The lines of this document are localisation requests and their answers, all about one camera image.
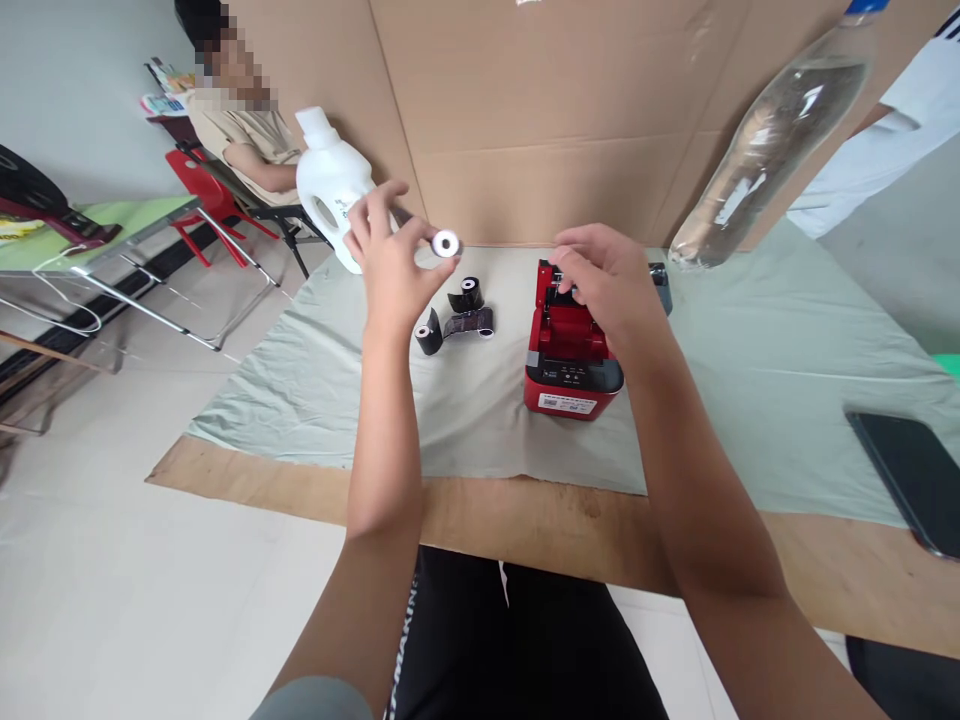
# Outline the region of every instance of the hand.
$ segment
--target hand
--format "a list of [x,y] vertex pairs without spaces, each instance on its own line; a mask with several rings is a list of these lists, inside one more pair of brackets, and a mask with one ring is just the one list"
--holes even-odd
[[405,182],[388,180],[360,198],[347,214],[351,229],[343,241],[363,270],[367,327],[376,328],[378,336],[402,333],[409,340],[417,318],[460,258],[448,258],[432,270],[413,261],[417,244],[432,238],[437,229],[414,216],[393,233],[390,206],[407,190]]
[[576,286],[574,299],[590,309],[614,354],[637,348],[651,332],[670,332],[640,243],[600,224],[564,230],[553,243],[559,291]]

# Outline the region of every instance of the plastic water bottle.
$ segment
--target plastic water bottle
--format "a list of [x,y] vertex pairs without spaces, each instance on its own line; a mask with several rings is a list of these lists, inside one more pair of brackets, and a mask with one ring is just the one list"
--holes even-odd
[[[323,110],[304,108],[296,113],[307,151],[297,163],[297,194],[310,219],[324,234],[337,259],[355,275],[360,266],[350,255],[343,236],[350,230],[347,213],[376,185],[370,163],[340,139]],[[391,218],[396,230],[396,223]]]
[[720,167],[670,245],[683,269],[724,262],[770,200],[847,114],[876,56],[888,0],[853,0],[839,25],[780,71],[747,111]]

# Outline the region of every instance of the sleeve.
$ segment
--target sleeve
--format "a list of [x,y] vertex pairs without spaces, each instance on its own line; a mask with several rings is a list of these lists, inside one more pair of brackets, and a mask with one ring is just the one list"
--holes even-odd
[[193,119],[194,130],[197,132],[197,138],[200,143],[218,160],[227,163],[223,159],[223,152],[230,143],[240,143],[244,145],[256,144],[229,113],[221,110],[205,110],[199,114],[198,119]]
[[264,699],[250,720],[373,720],[360,692],[343,680],[299,678]]
[[916,130],[932,121],[960,122],[960,43],[944,38],[927,42],[880,102],[893,112],[877,125]]

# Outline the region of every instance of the person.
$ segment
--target person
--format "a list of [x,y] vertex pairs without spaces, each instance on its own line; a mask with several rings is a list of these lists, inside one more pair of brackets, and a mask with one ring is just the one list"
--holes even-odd
[[813,239],[960,132],[960,6],[794,201],[787,217]]
[[300,148],[219,0],[176,0],[201,66],[184,105],[200,144],[270,206],[299,205]]
[[[605,585],[505,564],[504,587],[493,560],[419,547],[410,338],[458,259],[414,263],[437,230],[414,217],[391,231],[390,207],[407,189],[387,182],[349,212],[345,242],[368,312],[346,539],[253,720],[664,718]],[[740,720],[884,717],[791,598],[643,247],[603,225],[562,232],[555,245],[560,291],[575,286],[623,367],[653,519]]]

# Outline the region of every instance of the cardboard box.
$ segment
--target cardboard box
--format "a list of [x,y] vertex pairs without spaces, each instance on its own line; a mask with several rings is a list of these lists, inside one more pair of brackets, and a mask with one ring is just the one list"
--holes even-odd
[[[472,245],[605,222],[669,245],[767,82],[848,0],[234,0],[288,119],[320,105]],[[892,0],[861,98],[754,246],[954,9]],[[292,130],[299,128],[292,123]]]

